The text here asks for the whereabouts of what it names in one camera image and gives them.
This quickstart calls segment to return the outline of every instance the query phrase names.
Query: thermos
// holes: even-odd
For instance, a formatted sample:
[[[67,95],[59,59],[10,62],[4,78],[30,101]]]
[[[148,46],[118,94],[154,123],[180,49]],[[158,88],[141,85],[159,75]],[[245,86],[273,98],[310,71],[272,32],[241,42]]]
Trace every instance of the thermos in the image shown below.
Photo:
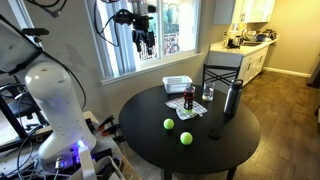
[[[233,116],[237,112],[238,104],[242,93],[243,80],[235,79],[230,84],[226,103],[224,105],[224,113]]]

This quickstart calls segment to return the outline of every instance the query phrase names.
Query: cabinet door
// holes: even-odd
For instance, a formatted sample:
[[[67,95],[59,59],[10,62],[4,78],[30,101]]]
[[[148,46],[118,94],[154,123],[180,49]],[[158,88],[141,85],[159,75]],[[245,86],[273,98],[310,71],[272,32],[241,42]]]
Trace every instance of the cabinet door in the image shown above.
[[[268,22],[275,0],[248,0],[245,22]]]
[[[267,51],[261,54],[259,58],[257,58],[256,75],[261,72],[266,56],[267,56]]]
[[[238,79],[243,80],[243,85],[246,85],[250,81],[250,71],[252,68],[252,56],[246,56],[242,58],[241,68],[238,75]]]
[[[214,24],[240,23],[243,19],[244,0],[216,0]]]

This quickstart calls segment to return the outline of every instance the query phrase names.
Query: black table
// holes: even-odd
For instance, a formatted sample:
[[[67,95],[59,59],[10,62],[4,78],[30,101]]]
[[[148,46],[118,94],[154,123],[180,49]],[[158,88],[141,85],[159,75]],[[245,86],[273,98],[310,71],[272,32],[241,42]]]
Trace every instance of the black table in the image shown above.
[[[229,170],[227,179],[232,179],[237,166],[251,157],[259,144],[260,125],[244,104],[240,103],[236,115],[230,117],[223,113],[226,94],[215,90],[209,102],[201,95],[202,87],[196,86],[195,101],[208,112],[185,121],[165,104],[183,94],[166,94],[163,86],[136,94],[120,112],[127,143],[143,159],[162,168],[163,179],[171,179],[172,172],[207,174],[225,170]],[[173,130],[163,128],[167,118],[174,120]],[[208,136],[212,129],[220,138]],[[187,146],[180,142],[185,131],[193,135],[192,144]]]

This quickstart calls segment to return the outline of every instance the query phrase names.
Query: baseboard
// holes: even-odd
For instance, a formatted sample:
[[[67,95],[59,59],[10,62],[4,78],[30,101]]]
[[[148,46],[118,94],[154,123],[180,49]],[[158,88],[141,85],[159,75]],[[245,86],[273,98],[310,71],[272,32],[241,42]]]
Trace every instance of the baseboard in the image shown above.
[[[283,69],[275,69],[275,68],[269,68],[269,67],[264,67],[263,70],[273,71],[273,72],[278,72],[278,73],[283,73],[283,74],[290,74],[290,75],[300,76],[300,77],[307,77],[307,78],[309,78],[311,76],[311,74],[300,73],[300,72],[295,72],[295,71],[287,71],[287,70],[283,70]]]

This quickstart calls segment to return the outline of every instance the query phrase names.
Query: kitchen sink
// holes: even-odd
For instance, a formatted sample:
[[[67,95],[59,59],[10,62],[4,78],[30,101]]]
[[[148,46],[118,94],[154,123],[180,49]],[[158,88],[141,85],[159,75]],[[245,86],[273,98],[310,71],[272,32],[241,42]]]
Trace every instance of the kitchen sink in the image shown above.
[[[258,46],[260,44],[262,44],[262,42],[244,42],[241,46]]]

